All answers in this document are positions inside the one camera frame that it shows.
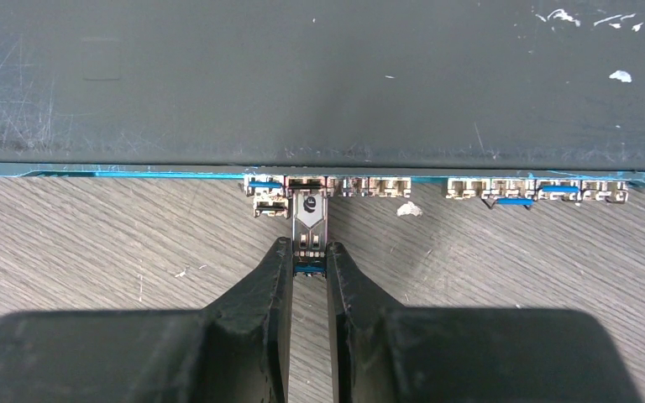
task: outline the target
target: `wood grain surface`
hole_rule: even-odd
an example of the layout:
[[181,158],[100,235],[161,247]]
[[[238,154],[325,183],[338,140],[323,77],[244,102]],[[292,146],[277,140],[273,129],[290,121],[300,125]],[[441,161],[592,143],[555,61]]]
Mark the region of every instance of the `wood grain surface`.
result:
[[[413,306],[556,306],[596,315],[645,398],[645,197],[487,210],[414,186],[331,201],[331,238]],[[290,223],[253,219],[232,181],[0,179],[0,315],[199,307],[255,267]],[[292,402],[332,401],[323,279],[296,278]]]

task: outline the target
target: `blue component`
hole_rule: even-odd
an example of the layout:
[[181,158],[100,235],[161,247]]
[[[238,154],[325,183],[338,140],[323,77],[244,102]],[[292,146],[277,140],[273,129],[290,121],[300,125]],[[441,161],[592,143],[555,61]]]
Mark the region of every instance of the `blue component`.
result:
[[579,188],[577,186],[543,186],[541,191],[553,191],[558,193],[577,193]]
[[532,206],[532,199],[496,199],[496,204],[504,206]]
[[412,176],[412,183],[444,183],[447,177],[438,176]]
[[275,188],[275,189],[280,189],[283,187],[282,183],[278,182],[249,182],[249,186],[251,187],[267,187],[267,188]]
[[293,271],[296,273],[303,273],[304,275],[321,275],[325,273],[325,269],[323,267],[316,266],[296,266]]

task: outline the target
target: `metal connector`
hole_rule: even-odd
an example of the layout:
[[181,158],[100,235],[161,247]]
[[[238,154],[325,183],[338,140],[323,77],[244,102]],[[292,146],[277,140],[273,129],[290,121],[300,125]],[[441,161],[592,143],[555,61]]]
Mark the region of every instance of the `metal connector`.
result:
[[370,177],[369,181],[370,196],[410,197],[412,195],[412,178]]
[[328,190],[292,190],[293,266],[295,273],[325,274],[328,244]]
[[491,179],[490,188],[484,191],[484,198],[533,199],[535,181],[522,179]]
[[623,204],[629,198],[629,186],[621,181],[582,181],[582,200]]
[[562,200],[563,202],[581,202],[580,181],[536,181],[535,200]]
[[296,191],[327,190],[328,179],[325,176],[286,176],[286,195],[292,198]]
[[330,196],[352,197],[368,196],[370,193],[370,180],[355,177],[328,177],[328,194]]
[[446,181],[446,198],[470,199],[471,197],[490,197],[489,178],[448,178]]
[[244,177],[246,196],[253,197],[254,217],[290,216],[289,201],[283,175],[247,175]]

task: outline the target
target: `printed symbol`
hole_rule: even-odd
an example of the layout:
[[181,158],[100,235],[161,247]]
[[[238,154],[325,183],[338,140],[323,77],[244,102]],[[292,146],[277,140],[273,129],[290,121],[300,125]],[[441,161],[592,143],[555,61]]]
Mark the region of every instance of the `printed symbol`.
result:
[[315,212],[316,205],[317,202],[315,201],[315,197],[308,196],[302,203],[302,208],[304,208],[306,212]]

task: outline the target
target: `dark gray plastic cover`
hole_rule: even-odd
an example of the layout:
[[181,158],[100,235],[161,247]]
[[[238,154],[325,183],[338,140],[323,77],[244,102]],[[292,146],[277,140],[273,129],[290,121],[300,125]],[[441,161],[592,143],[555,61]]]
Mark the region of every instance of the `dark gray plastic cover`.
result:
[[645,170],[645,1],[0,0],[0,161]]

